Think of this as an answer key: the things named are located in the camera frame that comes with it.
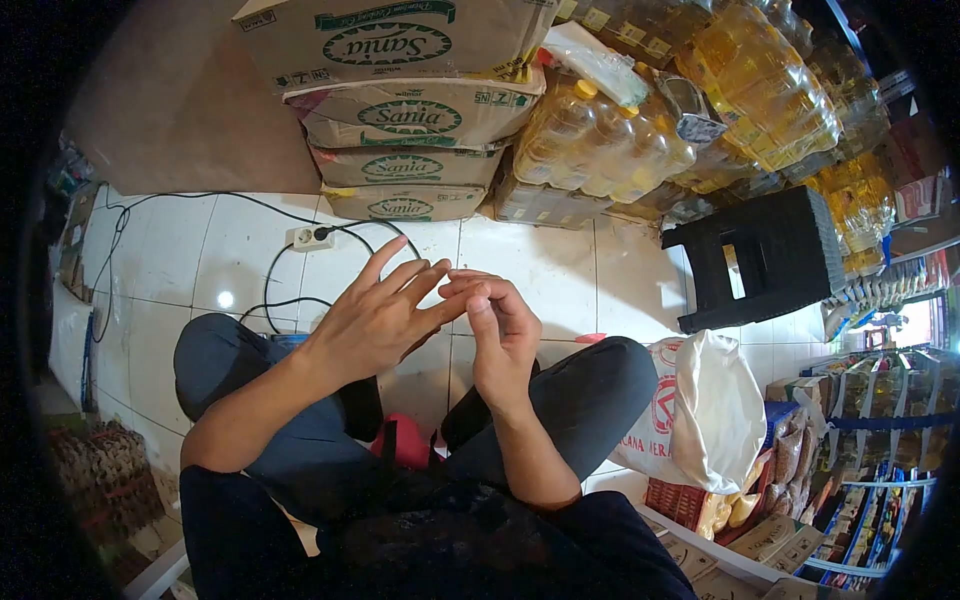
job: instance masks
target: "power outlet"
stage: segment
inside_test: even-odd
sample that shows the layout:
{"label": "power outlet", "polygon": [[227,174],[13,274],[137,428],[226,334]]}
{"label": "power outlet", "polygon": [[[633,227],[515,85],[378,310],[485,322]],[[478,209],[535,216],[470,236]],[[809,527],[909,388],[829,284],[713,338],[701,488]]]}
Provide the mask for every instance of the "power outlet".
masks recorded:
{"label": "power outlet", "polygon": [[296,252],[331,250],[333,248],[333,229],[328,225],[311,225],[293,230]]}

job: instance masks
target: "electrical cord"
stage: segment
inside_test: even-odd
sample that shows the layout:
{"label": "electrical cord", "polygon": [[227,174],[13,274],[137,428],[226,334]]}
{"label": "electrical cord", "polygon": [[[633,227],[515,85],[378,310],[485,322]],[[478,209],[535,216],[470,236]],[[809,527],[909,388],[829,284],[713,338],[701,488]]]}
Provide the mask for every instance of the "electrical cord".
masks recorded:
{"label": "electrical cord", "polygon": [[[140,200],[137,200],[136,202],[134,202],[134,203],[132,203],[132,204],[128,204],[128,205],[126,205],[126,206],[121,206],[121,205],[119,205],[119,204],[114,204],[114,205],[107,204],[107,205],[106,205],[106,209],[108,209],[108,210],[113,210],[113,209],[117,209],[117,208],[122,208],[122,210],[120,211],[120,215],[117,217],[116,223],[114,223],[114,225],[113,225],[113,239],[112,239],[111,242],[110,242],[110,250],[109,250],[109,252],[108,252],[108,254],[107,254],[107,259],[104,261],[103,266],[100,268],[100,272],[97,273],[96,278],[93,280],[93,286],[92,286],[92,287],[93,287],[93,289],[95,290],[95,289],[97,288],[97,283],[100,282],[100,277],[103,276],[103,274],[104,274],[104,271],[106,271],[107,269],[109,270],[109,282],[110,282],[110,286],[109,286],[109,294],[108,294],[107,315],[106,315],[106,317],[104,318],[104,327],[103,327],[103,329],[100,331],[100,335],[98,336],[98,335],[96,335],[96,333],[94,333],[94,335],[92,336],[92,340],[93,340],[93,342],[96,343],[96,344],[99,344],[100,342],[102,342],[103,339],[104,339],[104,336],[107,335],[107,327],[109,326],[110,316],[111,316],[111,314],[112,314],[112,312],[113,312],[113,253],[116,251],[117,247],[120,245],[120,238],[121,238],[121,236],[123,235],[124,229],[126,229],[126,228],[127,228],[127,225],[130,223],[131,209],[132,209],[132,208],[135,208],[135,207],[137,207],[137,206],[139,206],[139,205],[141,205],[141,204],[143,204],[143,203],[145,203],[145,202],[147,202],[148,200],[152,200],[153,198],[159,198],[160,196],[173,196],[173,197],[176,197],[176,198],[206,198],[206,197],[209,197],[209,196],[236,196],[237,198],[242,198],[242,199],[247,200],[247,201],[250,201],[250,202],[252,202],[252,203],[254,203],[254,204],[259,204],[260,206],[263,206],[264,208],[269,208],[269,209],[272,210],[273,212],[277,212],[277,213],[279,213],[279,214],[281,214],[281,215],[283,215],[283,216],[285,216],[285,217],[290,217],[291,219],[295,219],[295,220],[297,220],[297,221],[302,221],[302,222],[308,223],[308,224],[310,224],[310,225],[320,225],[320,226],[323,226],[323,228],[324,228],[324,229],[327,229],[328,232],[332,232],[332,231],[342,231],[342,232],[350,235],[351,237],[359,240],[360,243],[363,244],[364,247],[367,249],[367,252],[369,252],[370,254],[373,254],[373,248],[371,247],[371,245],[367,242],[367,240],[365,240],[365,239],[364,239],[363,237],[361,237],[359,234],[357,234],[357,233],[354,232],[354,231],[351,231],[350,228],[354,228],[354,227],[357,227],[357,226],[360,226],[360,225],[365,225],[365,224],[367,224],[367,223],[373,223],[373,224],[378,224],[378,225],[380,225],[380,226],[383,226],[383,227],[392,229],[397,235],[403,235],[403,231],[401,231],[396,225],[394,225],[393,223],[390,223],[390,222],[388,222],[388,221],[381,221],[381,220],[379,220],[379,219],[364,219],[364,220],[360,220],[360,221],[353,221],[353,222],[351,222],[351,223],[344,223],[344,224],[342,224],[342,225],[325,225],[325,224],[320,223],[319,221],[314,221],[313,219],[307,219],[307,218],[305,218],[305,217],[301,217],[301,216],[298,216],[298,215],[295,215],[295,214],[291,214],[291,213],[289,213],[289,212],[286,212],[285,210],[281,210],[280,208],[277,208],[276,206],[271,206],[270,204],[267,204],[267,203],[265,203],[265,202],[259,201],[259,200],[256,199],[256,198],[252,198],[252,197],[250,197],[250,196],[247,196],[246,194],[240,194],[240,193],[237,193],[237,192],[205,192],[205,193],[203,193],[203,194],[178,194],[178,193],[172,193],[172,192],[171,192],[171,193],[167,193],[167,194],[151,194],[150,196],[145,196],[144,198],[141,198]],[[413,242],[411,242],[409,239],[407,239],[407,246],[410,248],[411,251],[413,251],[414,256],[416,256],[417,259],[420,259],[420,252],[417,250],[417,247],[414,246]],[[320,303],[325,304],[325,305],[327,305],[327,306],[331,306],[331,305],[332,305],[332,304],[330,304],[330,302],[328,302],[328,301],[326,301],[326,300],[321,300],[321,299],[319,299],[319,298],[313,298],[313,297],[308,297],[308,296],[301,296],[301,297],[299,297],[299,298],[294,298],[294,299],[292,299],[292,300],[286,300],[286,301],[284,301],[284,302],[274,302],[274,303],[269,303],[269,302],[267,302],[267,289],[268,289],[268,287],[269,287],[269,285],[270,285],[270,278],[271,278],[271,274],[273,273],[274,266],[276,265],[276,263],[277,263],[278,260],[280,259],[280,256],[281,256],[284,252],[286,252],[287,250],[289,250],[289,249],[292,248],[292,247],[293,247],[293,244],[289,244],[289,245],[285,246],[283,249],[281,249],[280,252],[278,252],[278,253],[276,254],[276,257],[274,257],[274,261],[271,263],[270,269],[269,269],[268,272],[267,272],[267,279],[266,279],[266,281],[264,282],[264,285],[263,285],[263,303],[262,303],[262,304],[258,304],[257,306],[254,306],[253,308],[251,308],[250,310],[248,310],[247,312],[245,312],[245,313],[240,317],[240,322],[241,322],[241,323],[243,322],[243,320],[244,320],[246,317],[248,317],[248,316],[251,314],[251,312],[253,312],[254,310],[256,310],[256,309],[258,309],[258,308],[263,308],[263,312],[264,312],[264,314],[265,314],[266,317],[267,317],[267,322],[270,324],[270,327],[271,327],[276,333],[279,333],[279,331],[277,331],[276,327],[274,326],[273,321],[271,321],[271,318],[270,318],[270,310],[269,310],[270,308],[272,308],[272,307],[278,307],[278,306],[285,306],[285,305],[287,305],[287,304],[293,304],[293,303],[295,303],[295,302],[300,302],[300,301],[304,301],[304,300],[320,302]]]}

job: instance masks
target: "black pants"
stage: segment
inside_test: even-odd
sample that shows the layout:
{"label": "black pants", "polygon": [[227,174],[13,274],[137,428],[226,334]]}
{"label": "black pants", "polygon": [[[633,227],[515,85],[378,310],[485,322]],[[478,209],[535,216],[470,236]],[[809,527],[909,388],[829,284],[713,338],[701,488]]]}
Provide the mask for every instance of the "black pants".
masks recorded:
{"label": "black pants", "polygon": [[[198,420],[213,402],[253,381],[287,352],[227,315],[194,319],[180,334],[174,353],[183,412]],[[583,481],[646,409],[656,387],[657,373],[646,348],[612,337],[533,377],[530,399],[557,450]],[[393,468],[346,433],[350,415],[344,405],[358,401],[352,388],[304,409],[246,469],[304,522],[341,515],[363,496],[379,471]],[[369,393],[375,394],[375,388]],[[506,486],[500,448],[482,399],[474,388],[461,402],[442,427],[445,436],[457,440],[450,444],[452,453],[443,469],[455,479]]]}

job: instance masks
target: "red plastic basket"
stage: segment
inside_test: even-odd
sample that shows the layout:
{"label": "red plastic basket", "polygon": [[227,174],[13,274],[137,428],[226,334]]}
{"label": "red plastic basket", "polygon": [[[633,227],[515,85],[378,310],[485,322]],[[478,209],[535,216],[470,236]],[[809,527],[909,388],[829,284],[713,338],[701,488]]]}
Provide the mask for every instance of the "red plastic basket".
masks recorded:
{"label": "red plastic basket", "polygon": [[[761,452],[757,457],[763,463],[763,469],[760,471],[756,483],[751,487],[752,490],[762,491],[767,487],[770,480],[770,466],[772,464],[770,458],[772,456],[773,451],[768,449]],[[697,523],[700,522],[700,516],[704,510],[704,502],[707,500],[707,494],[706,490],[700,488],[667,483],[651,477],[647,487],[646,505],[661,515],[680,523],[690,531],[696,531]],[[756,524],[762,510],[762,504],[762,502],[757,502],[743,525],[735,529],[724,529],[713,540],[725,546],[739,538]]]}

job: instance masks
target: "black plastic stool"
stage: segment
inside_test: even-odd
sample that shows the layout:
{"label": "black plastic stool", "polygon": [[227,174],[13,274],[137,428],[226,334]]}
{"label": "black plastic stool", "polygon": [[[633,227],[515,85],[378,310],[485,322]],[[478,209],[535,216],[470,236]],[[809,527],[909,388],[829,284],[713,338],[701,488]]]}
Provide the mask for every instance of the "black plastic stool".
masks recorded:
{"label": "black plastic stool", "polygon": [[[697,311],[677,320],[687,334],[773,319],[828,298],[846,283],[827,203],[805,186],[663,232],[665,250],[680,245],[697,292]],[[733,297],[727,245],[736,252],[744,298]]]}

